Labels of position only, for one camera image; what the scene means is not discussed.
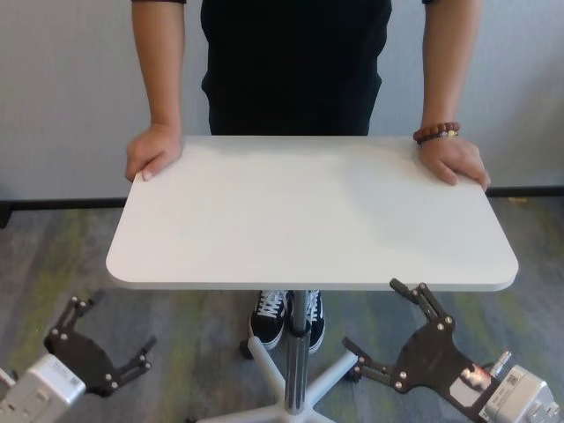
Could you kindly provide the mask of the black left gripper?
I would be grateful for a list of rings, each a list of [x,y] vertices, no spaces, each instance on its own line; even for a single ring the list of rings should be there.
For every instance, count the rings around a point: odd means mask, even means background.
[[[44,338],[47,351],[55,355],[85,385],[85,392],[110,397],[115,390],[133,382],[152,368],[147,354],[156,345],[151,336],[141,348],[120,367],[114,367],[107,353],[92,339],[74,332],[78,320],[89,313],[105,296],[104,290],[81,299],[73,295],[52,329]]]

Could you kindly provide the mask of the person's right hand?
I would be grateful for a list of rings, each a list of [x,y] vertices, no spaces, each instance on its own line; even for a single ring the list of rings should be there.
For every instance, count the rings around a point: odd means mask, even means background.
[[[128,143],[126,155],[125,178],[133,182],[141,174],[144,181],[149,181],[182,155],[181,130],[152,123]]]

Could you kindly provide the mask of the person's left hand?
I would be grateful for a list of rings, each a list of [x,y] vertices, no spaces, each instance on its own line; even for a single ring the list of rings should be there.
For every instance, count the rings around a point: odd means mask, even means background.
[[[478,147],[463,137],[438,137],[419,147],[419,160],[437,179],[455,186],[458,175],[467,177],[486,191],[491,179]]]

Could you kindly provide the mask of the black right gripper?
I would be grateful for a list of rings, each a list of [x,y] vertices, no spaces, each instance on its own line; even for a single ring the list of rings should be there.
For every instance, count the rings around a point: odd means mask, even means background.
[[[453,340],[454,318],[425,283],[410,288],[393,278],[390,287],[418,306],[428,323],[407,340],[394,366],[372,359],[349,337],[344,337],[342,344],[356,361],[343,379],[359,382],[365,377],[400,394],[418,387],[428,388],[464,416],[478,417],[492,395],[492,376],[457,349]]]

